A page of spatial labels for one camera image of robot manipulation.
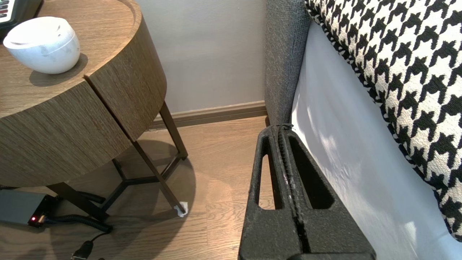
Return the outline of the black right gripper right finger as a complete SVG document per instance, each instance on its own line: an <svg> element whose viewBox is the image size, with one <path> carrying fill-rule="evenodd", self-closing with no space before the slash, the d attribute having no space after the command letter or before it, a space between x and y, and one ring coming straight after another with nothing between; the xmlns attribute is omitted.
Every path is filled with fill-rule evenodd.
<svg viewBox="0 0 462 260"><path fill-rule="evenodd" d="M329 260L374 260L376 252L290 125L279 127L302 252Z"/></svg>

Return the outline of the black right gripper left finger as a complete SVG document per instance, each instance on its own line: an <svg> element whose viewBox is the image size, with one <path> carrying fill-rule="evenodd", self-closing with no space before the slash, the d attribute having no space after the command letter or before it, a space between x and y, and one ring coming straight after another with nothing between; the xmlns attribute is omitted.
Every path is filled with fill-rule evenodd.
<svg viewBox="0 0 462 260"><path fill-rule="evenodd" d="M307 200L291 151L291 133L292 125L274 125L258 135L238 251L240 260L287 260L310 250L303 217ZM270 166L274 210L259 206L265 156Z"/></svg>

